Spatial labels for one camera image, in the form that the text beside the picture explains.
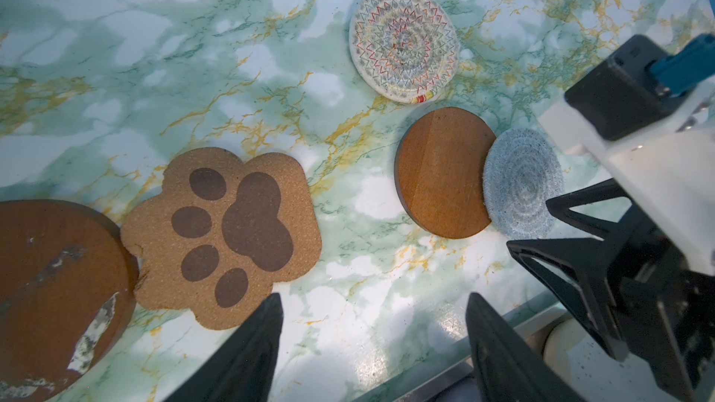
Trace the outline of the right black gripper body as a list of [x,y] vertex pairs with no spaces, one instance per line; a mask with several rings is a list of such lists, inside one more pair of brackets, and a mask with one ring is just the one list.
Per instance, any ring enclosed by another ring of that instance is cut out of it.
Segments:
[[606,269],[611,312],[629,353],[657,386],[680,401],[714,391],[714,278],[691,270],[684,254],[638,207],[607,237],[616,256]]

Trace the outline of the multicolour woven round coaster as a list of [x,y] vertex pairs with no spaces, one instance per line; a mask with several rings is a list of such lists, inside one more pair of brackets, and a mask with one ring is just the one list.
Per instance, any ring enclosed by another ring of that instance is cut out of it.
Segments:
[[393,102],[437,100],[457,73],[456,29],[434,0],[359,0],[348,42],[362,79]]

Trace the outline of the dark brown round coaster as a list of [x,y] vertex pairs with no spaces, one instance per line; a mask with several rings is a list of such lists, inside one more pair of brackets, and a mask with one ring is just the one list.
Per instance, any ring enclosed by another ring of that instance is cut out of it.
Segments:
[[1,398],[46,401],[117,343],[136,259],[104,214],[59,200],[1,205]]

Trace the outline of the grey woven round coaster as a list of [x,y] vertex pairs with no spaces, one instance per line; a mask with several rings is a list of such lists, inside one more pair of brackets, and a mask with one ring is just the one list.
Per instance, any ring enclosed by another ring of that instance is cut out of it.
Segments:
[[503,235],[543,238],[554,223],[546,202],[564,190],[562,167],[539,132],[511,128],[489,150],[482,188],[488,215]]

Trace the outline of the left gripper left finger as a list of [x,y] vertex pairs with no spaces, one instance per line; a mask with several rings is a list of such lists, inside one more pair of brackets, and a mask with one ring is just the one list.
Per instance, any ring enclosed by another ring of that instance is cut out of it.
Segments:
[[281,297],[273,293],[168,400],[268,400],[283,319]]

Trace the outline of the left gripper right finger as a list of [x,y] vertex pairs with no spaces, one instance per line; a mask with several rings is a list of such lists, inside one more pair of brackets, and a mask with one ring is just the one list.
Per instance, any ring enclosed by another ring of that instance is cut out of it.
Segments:
[[465,323],[483,401],[581,401],[495,309],[469,295]]

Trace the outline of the metal serving tray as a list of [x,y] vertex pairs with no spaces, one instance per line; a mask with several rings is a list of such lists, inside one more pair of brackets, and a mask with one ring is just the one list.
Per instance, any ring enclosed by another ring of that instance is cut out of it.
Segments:
[[[568,318],[565,308],[548,291],[504,314],[503,318],[530,347],[540,353],[549,331]],[[425,358],[386,380],[356,401],[428,401],[472,374],[469,338],[457,339],[447,352]]]

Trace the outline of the cork paw print coaster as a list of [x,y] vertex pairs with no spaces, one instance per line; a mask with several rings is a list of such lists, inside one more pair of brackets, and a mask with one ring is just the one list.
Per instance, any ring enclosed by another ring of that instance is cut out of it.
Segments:
[[322,239],[305,171],[291,156],[243,162],[222,148],[175,157],[161,191],[121,226],[142,263],[134,296],[151,310],[190,310],[207,328],[243,323],[277,283],[317,265]]

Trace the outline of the cream mug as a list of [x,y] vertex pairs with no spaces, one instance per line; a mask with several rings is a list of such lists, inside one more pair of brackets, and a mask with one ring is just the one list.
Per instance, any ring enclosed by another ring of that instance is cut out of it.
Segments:
[[655,383],[649,365],[636,355],[623,362],[603,352],[573,319],[547,337],[543,359],[560,379],[588,401],[673,401]]

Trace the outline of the brown wooden round coaster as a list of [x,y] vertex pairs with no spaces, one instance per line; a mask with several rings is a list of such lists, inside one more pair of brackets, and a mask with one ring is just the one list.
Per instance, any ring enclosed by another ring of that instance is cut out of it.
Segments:
[[407,130],[395,159],[398,197],[408,215],[431,234],[463,239],[491,223],[482,175],[495,134],[458,107],[429,112]]

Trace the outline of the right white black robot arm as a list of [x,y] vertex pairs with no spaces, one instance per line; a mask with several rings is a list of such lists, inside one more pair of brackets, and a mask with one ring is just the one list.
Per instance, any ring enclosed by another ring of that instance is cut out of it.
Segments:
[[677,54],[635,35],[541,116],[610,179],[547,201],[580,238],[514,240],[514,260],[613,359],[637,355],[681,401],[714,392],[714,37]]

